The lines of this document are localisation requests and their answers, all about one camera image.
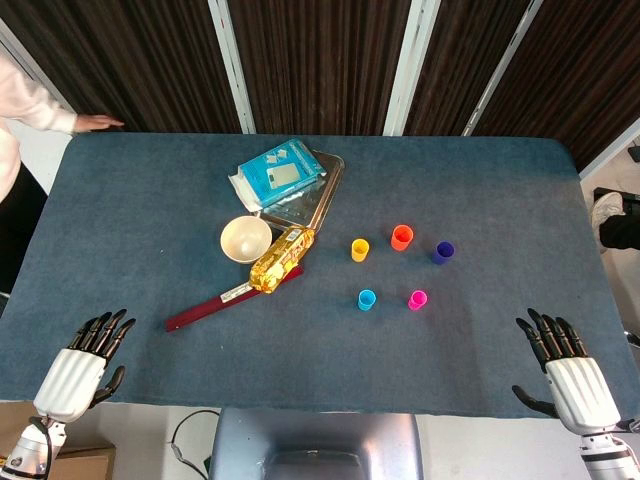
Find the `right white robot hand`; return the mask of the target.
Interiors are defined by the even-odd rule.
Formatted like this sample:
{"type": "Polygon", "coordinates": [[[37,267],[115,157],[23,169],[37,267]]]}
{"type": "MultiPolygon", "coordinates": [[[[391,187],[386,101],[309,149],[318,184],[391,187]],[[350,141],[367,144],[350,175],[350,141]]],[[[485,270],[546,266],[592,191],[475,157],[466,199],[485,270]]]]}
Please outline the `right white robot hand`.
{"type": "Polygon", "coordinates": [[[561,317],[552,318],[529,308],[529,320],[518,317],[553,400],[529,395],[521,386],[512,392],[527,408],[561,421],[579,436],[613,431],[621,415],[596,360],[577,330],[561,317]]]}

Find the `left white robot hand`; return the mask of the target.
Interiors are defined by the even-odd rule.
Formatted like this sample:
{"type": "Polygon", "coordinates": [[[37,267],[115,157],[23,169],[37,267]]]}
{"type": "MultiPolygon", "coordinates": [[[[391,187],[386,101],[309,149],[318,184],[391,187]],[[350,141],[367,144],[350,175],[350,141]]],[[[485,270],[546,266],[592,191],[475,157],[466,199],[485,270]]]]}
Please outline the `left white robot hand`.
{"type": "Polygon", "coordinates": [[[126,367],[116,367],[111,379],[101,381],[125,336],[135,325],[127,311],[107,311],[86,321],[51,364],[33,405],[38,414],[53,422],[78,420],[120,387],[126,367]]]}

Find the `bystander bare hand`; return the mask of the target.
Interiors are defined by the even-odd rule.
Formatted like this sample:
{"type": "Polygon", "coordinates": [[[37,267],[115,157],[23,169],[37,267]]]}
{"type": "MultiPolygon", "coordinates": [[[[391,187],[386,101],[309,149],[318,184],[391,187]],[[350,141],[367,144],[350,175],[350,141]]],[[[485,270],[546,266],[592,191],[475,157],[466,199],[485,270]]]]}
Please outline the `bystander bare hand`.
{"type": "Polygon", "coordinates": [[[73,132],[87,133],[122,127],[124,123],[108,115],[77,115],[73,132]]]}

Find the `bystander white sleeved forearm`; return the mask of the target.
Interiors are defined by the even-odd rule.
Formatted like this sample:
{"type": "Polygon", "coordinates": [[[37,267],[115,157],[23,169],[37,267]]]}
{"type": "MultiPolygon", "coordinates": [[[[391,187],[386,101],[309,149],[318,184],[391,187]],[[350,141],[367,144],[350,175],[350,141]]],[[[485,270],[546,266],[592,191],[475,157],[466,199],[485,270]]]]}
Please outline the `bystander white sleeved forearm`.
{"type": "Polygon", "coordinates": [[[64,109],[47,89],[0,55],[0,129],[8,130],[6,119],[13,119],[35,129],[70,134],[76,118],[77,115],[64,109]]]}

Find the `dark brown slatted panel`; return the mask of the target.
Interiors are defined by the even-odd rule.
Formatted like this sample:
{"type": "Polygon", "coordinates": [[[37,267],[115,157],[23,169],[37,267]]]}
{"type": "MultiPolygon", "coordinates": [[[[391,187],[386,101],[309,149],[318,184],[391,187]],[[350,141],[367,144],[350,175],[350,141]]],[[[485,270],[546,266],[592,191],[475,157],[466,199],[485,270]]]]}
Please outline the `dark brown slatted panel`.
{"type": "Polygon", "coordinates": [[[207,0],[0,0],[0,20],[78,113],[241,130],[207,0]]]}
{"type": "Polygon", "coordinates": [[[228,0],[257,132],[380,135],[411,0],[228,0]]]}
{"type": "Polygon", "coordinates": [[[551,138],[583,171],[640,119],[640,0],[543,0],[476,136],[551,138]]]}
{"type": "Polygon", "coordinates": [[[530,0],[441,0],[406,135],[458,136],[530,0]]]}

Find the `bystander white top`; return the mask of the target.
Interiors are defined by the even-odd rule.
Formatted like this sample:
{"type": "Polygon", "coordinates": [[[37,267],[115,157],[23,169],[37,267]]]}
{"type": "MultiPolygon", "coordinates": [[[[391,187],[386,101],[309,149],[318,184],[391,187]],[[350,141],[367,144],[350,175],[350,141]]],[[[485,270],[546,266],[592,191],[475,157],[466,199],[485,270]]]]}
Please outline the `bystander white top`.
{"type": "Polygon", "coordinates": [[[10,193],[20,171],[19,141],[0,119],[0,203],[10,193]]]}

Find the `dark red long shoehorn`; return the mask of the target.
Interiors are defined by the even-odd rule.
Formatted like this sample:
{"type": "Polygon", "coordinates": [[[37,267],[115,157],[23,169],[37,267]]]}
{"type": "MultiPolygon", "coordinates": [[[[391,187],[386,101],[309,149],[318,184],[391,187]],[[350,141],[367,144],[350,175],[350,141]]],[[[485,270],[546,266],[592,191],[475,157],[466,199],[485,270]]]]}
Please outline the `dark red long shoehorn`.
{"type": "Polygon", "coordinates": [[[248,282],[245,282],[205,301],[204,303],[191,307],[168,318],[165,322],[164,329],[166,332],[176,331],[195,323],[204,317],[213,315],[260,294],[261,291],[256,290],[248,282]]]}

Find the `white sneaker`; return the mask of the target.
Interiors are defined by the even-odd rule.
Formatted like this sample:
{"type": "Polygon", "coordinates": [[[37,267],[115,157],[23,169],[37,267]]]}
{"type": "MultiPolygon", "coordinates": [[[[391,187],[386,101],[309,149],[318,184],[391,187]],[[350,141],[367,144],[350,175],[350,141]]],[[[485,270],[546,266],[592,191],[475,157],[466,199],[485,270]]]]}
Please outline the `white sneaker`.
{"type": "Polygon", "coordinates": [[[599,232],[600,226],[610,217],[623,216],[623,197],[618,192],[610,192],[593,204],[591,210],[591,224],[595,233],[599,232]]]}

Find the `blue cardboard product box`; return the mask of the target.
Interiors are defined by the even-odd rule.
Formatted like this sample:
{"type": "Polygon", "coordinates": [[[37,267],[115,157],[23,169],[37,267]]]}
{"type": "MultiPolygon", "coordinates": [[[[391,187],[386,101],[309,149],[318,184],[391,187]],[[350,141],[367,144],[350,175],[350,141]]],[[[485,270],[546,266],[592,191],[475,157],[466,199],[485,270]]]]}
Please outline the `blue cardboard product box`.
{"type": "Polygon", "coordinates": [[[245,208],[256,212],[325,175],[311,150],[301,140],[290,139],[239,165],[229,181],[245,208]]]}

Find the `cream round bowl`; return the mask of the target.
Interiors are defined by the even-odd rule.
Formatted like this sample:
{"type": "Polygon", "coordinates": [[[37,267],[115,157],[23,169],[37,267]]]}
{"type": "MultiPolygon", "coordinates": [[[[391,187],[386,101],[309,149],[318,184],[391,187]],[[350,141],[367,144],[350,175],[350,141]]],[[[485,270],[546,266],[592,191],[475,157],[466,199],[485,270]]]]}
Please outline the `cream round bowl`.
{"type": "Polygon", "coordinates": [[[231,220],[222,230],[220,246],[232,261],[250,264],[257,261],[270,248],[270,226],[256,216],[240,216],[231,220]]]}

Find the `silver metal tray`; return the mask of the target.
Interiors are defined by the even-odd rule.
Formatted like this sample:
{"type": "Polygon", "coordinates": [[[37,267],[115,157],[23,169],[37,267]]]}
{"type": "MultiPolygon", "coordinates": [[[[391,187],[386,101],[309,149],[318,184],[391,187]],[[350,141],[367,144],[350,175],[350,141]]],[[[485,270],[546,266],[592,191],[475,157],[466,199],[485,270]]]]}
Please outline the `silver metal tray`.
{"type": "Polygon", "coordinates": [[[326,170],[324,176],[303,189],[259,211],[257,216],[271,227],[285,231],[293,225],[301,225],[319,231],[340,185],[345,163],[333,154],[312,151],[326,170]]]}

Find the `golden snack package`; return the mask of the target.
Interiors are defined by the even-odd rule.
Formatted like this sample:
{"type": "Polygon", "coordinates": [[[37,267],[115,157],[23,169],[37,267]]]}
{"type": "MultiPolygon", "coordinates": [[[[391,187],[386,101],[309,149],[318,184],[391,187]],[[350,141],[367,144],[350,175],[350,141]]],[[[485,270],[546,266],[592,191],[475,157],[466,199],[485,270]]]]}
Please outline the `golden snack package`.
{"type": "Polygon", "coordinates": [[[272,293],[300,263],[314,240],[315,231],[311,228],[287,228],[252,266],[249,285],[262,293],[272,293]]]}

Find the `orange plastic cup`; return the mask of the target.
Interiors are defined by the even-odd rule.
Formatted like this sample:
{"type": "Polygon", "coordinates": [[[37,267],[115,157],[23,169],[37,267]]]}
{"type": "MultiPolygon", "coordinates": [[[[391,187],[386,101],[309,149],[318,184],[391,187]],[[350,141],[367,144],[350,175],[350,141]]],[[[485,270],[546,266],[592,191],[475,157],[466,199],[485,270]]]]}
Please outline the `orange plastic cup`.
{"type": "Polygon", "coordinates": [[[405,224],[394,227],[390,239],[391,247],[396,251],[404,251],[408,248],[414,238],[412,228],[405,224]]]}

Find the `blue table cloth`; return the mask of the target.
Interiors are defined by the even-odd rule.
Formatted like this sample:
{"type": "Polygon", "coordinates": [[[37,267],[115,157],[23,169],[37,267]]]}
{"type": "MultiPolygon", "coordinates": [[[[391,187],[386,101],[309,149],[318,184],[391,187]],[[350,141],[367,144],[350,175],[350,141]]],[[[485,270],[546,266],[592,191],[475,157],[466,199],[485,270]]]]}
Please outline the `blue table cloth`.
{"type": "Polygon", "coordinates": [[[573,160],[532,138],[330,137],[345,162],[302,276],[174,332],[165,321],[245,282],[219,238],[244,207],[237,167],[269,135],[97,133],[67,146],[0,317],[0,400],[30,400],[89,319],[136,320],[113,358],[119,402],[525,417],[549,400],[516,319],[562,317],[624,417],[640,372],[602,265],[573,160]],[[412,228],[404,251],[395,226],[412,228]],[[351,244],[370,245],[363,262],[351,244]],[[448,241],[455,255],[432,262],[448,241]],[[357,306],[375,292],[369,311],[357,306]],[[408,308],[415,290],[429,302],[408,308]]]}

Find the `grey robot torso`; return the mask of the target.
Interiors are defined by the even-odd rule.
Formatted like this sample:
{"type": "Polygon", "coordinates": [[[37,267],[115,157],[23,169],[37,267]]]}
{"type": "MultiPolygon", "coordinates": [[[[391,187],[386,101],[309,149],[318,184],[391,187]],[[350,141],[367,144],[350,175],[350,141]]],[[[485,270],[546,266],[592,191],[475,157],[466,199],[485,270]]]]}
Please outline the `grey robot torso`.
{"type": "Polygon", "coordinates": [[[225,408],[209,480],[423,480],[412,414],[225,408]]]}

